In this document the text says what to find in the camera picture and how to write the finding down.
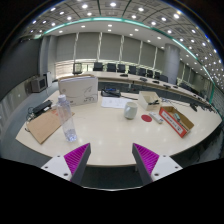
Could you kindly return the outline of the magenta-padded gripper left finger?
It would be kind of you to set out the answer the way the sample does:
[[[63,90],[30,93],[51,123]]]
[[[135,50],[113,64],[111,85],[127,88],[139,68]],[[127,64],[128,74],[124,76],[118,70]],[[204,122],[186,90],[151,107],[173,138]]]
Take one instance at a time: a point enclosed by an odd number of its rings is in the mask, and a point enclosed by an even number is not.
[[[65,155],[51,158],[42,169],[79,185],[90,154],[91,145],[87,143]]]

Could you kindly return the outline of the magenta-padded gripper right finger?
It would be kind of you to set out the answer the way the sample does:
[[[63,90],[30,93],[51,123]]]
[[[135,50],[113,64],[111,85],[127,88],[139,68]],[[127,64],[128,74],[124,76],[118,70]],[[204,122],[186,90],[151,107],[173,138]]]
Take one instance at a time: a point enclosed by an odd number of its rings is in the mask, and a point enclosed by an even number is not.
[[[182,167],[168,155],[158,155],[136,143],[132,146],[132,154],[144,185],[182,169]]]

